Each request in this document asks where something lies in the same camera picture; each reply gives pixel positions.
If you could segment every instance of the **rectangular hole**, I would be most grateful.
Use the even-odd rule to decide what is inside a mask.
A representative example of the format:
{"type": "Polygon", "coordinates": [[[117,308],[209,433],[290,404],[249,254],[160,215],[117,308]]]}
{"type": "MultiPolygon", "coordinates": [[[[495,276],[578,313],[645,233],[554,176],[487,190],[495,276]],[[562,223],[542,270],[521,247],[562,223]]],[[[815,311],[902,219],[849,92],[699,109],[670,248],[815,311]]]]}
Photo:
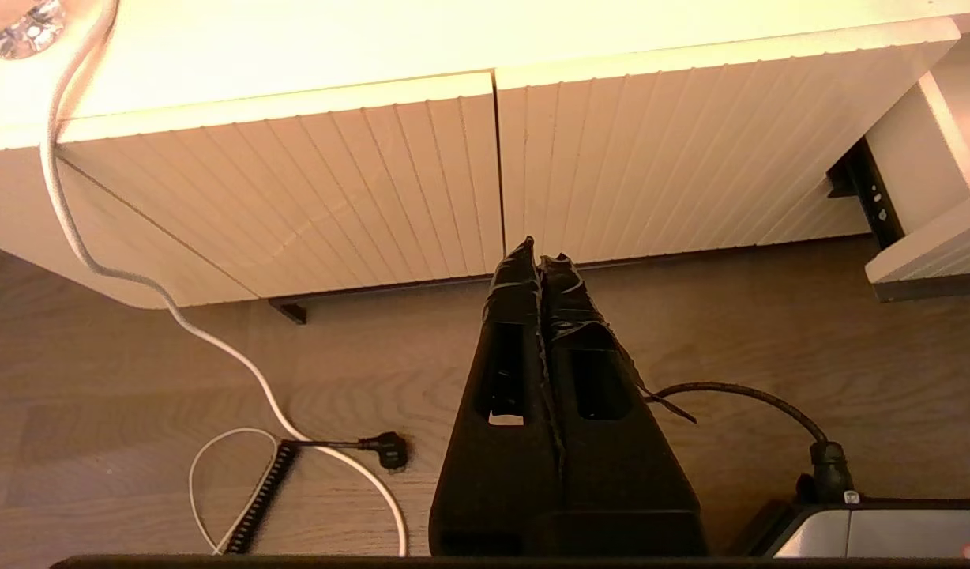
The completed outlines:
{"type": "Polygon", "coordinates": [[[492,325],[489,359],[478,396],[478,410],[496,426],[524,426],[524,327],[492,325]]]}
{"type": "Polygon", "coordinates": [[[571,349],[569,360],[580,417],[615,421],[629,412],[629,395],[622,384],[621,356],[597,349],[571,349]]]}

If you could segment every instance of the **metal bracket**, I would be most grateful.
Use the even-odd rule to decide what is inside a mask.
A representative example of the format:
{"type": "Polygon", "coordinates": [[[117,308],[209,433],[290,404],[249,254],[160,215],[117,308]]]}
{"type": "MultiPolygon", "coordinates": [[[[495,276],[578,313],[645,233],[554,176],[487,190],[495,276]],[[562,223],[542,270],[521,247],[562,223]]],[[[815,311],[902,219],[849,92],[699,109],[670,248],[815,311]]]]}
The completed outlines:
{"type": "Polygon", "coordinates": [[[850,150],[836,161],[827,172],[833,190],[829,198],[845,198],[857,195],[861,209],[867,217],[871,233],[874,233],[879,247],[885,249],[904,237],[900,219],[896,216],[893,201],[885,191],[882,174],[871,156],[867,140],[857,141],[850,150]]]}
{"type": "Polygon", "coordinates": [[[293,300],[268,299],[268,303],[273,307],[273,309],[282,313],[282,316],[288,318],[296,324],[300,326],[306,324],[306,309],[299,306],[293,300]]]}

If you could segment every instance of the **black power cord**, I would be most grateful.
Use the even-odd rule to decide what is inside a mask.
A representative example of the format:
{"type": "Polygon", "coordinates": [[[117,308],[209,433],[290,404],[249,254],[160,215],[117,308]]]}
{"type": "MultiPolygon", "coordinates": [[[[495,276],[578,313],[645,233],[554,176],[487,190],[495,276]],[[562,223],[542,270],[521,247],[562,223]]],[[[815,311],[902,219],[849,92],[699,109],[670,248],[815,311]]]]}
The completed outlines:
{"type": "Polygon", "coordinates": [[[290,440],[297,447],[328,447],[329,449],[372,450],[380,457],[385,469],[402,469],[408,464],[408,443],[394,431],[382,432],[372,439],[349,443],[341,440],[290,440]]]}
{"type": "Polygon", "coordinates": [[[661,401],[677,393],[686,393],[690,391],[717,391],[722,393],[733,393],[735,395],[744,395],[745,397],[752,397],[752,399],[758,399],[763,403],[768,405],[773,405],[773,407],[784,411],[793,420],[798,421],[803,428],[807,429],[811,433],[811,436],[817,440],[819,443],[827,442],[827,437],[825,433],[818,428],[816,422],[807,418],[807,415],[800,411],[798,408],[786,401],[780,399],[779,397],[766,393],[764,391],[751,388],[751,386],[742,386],[738,384],[724,384],[724,382],[688,382],[688,384],[678,384],[673,386],[666,386],[666,388],[658,391],[657,393],[651,393],[647,397],[643,397],[644,401],[647,402],[657,402],[661,401]]]}
{"type": "Polygon", "coordinates": [[[253,503],[246,509],[246,515],[236,523],[225,547],[225,554],[246,555],[254,546],[254,539],[269,508],[289,475],[299,450],[302,447],[328,447],[329,449],[372,450],[380,457],[380,465],[385,469],[401,469],[408,464],[408,444],[394,431],[382,432],[370,439],[359,439],[349,443],[343,440],[282,440],[271,469],[261,480],[261,489],[253,503]]]}
{"type": "Polygon", "coordinates": [[[697,422],[697,419],[677,405],[669,403],[667,398],[677,393],[716,391],[750,397],[784,411],[814,437],[814,443],[811,444],[809,449],[814,472],[813,476],[809,477],[810,481],[799,481],[800,497],[814,503],[842,504],[848,502],[851,495],[856,495],[853,493],[854,483],[850,476],[850,469],[847,468],[847,459],[843,454],[843,447],[839,443],[829,440],[829,437],[825,436],[816,422],[812,421],[806,414],[773,394],[751,388],[751,386],[727,384],[726,382],[688,382],[687,384],[666,386],[657,393],[651,393],[644,385],[637,384],[637,386],[647,394],[643,397],[645,402],[660,403],[673,413],[692,422],[697,422]]]}

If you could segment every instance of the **glass object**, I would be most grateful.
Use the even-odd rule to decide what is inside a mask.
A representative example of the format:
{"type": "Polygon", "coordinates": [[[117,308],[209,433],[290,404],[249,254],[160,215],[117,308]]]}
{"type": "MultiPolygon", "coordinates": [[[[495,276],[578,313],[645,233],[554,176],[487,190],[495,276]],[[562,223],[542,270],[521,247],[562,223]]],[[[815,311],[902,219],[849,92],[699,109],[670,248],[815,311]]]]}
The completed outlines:
{"type": "Polygon", "coordinates": [[[0,0],[0,58],[20,60],[50,47],[63,30],[63,6],[60,0],[20,2],[0,0]],[[5,14],[20,13],[20,17],[5,20],[5,14]]]}

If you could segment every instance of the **black metal leg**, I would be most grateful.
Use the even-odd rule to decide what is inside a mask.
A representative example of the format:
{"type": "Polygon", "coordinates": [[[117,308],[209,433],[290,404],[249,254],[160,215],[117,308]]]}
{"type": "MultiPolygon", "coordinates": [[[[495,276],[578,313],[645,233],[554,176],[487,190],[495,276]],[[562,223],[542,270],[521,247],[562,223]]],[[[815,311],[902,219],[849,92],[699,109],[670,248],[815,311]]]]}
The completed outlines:
{"type": "Polygon", "coordinates": [[[278,302],[277,299],[270,299],[268,303],[273,309],[282,313],[283,316],[296,324],[300,326],[306,324],[306,309],[297,305],[297,303],[283,303],[278,302]]]}

